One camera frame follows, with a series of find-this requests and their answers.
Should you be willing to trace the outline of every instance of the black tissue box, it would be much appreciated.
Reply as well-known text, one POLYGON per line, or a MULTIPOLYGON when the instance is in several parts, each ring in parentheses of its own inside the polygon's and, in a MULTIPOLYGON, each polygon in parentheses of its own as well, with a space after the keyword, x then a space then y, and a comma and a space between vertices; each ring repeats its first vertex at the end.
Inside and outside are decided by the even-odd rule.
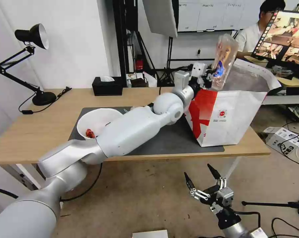
POLYGON ((100 77, 95 77, 92 88, 94 96, 113 96, 122 95, 122 78, 112 77, 114 81, 112 82, 102 82, 100 77))

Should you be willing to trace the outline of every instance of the lamp shade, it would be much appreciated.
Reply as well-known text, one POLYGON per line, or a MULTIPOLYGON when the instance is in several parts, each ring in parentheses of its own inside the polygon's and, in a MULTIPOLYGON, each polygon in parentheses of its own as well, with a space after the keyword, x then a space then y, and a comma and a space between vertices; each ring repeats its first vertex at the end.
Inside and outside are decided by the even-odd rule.
POLYGON ((39 23, 34 25, 30 30, 16 30, 15 36, 22 42, 33 42, 43 49, 49 48, 49 42, 44 26, 39 23))

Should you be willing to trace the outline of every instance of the white bowl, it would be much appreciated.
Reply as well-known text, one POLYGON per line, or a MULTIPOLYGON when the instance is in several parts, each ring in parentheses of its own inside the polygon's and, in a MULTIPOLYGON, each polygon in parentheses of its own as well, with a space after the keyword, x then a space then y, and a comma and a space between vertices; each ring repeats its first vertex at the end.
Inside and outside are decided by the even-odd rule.
POLYGON ((86 136, 87 129, 91 129, 95 136, 101 134, 106 124, 122 116, 118 110, 112 108, 99 108, 84 114, 77 123, 78 133, 86 140, 92 139, 86 136))

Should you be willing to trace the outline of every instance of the red object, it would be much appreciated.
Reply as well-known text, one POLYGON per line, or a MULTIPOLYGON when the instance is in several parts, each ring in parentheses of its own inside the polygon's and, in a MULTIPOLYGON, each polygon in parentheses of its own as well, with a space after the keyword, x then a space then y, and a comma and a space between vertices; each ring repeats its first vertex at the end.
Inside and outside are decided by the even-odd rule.
POLYGON ((137 59, 135 62, 135 69, 136 70, 143 70, 143 60, 137 59))
POLYGON ((86 137, 94 139, 96 136, 94 135, 94 132, 91 129, 86 130, 86 137))
POLYGON ((189 105, 189 112, 192 121, 192 131, 196 139, 201 134, 200 124, 209 126, 210 117, 217 98, 217 92, 209 90, 200 90, 189 105))

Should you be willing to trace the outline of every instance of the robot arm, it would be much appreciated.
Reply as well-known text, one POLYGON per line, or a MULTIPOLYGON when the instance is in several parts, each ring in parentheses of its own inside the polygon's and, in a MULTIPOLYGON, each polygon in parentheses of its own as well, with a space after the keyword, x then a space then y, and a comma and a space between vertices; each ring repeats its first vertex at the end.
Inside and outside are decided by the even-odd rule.
POLYGON ((31 191, 0 214, 0 237, 47 238, 60 214, 60 197, 80 184, 87 164, 130 153, 175 123, 201 89, 187 72, 175 74, 172 93, 159 95, 152 106, 137 107, 108 124, 96 140, 70 140, 39 159, 46 177, 42 189, 31 191))
POLYGON ((241 223, 241 218, 232 210, 232 202, 234 192, 227 187, 227 179, 221 177, 219 172, 214 169, 210 164, 208 168, 213 177, 217 180, 216 185, 200 191, 195 188, 193 182, 185 173, 185 180, 187 187, 190 190, 190 195, 199 200, 202 204, 210 206, 210 210, 218 218, 218 227, 222 230, 225 237, 228 238, 263 238, 267 237, 261 227, 250 232, 241 223))

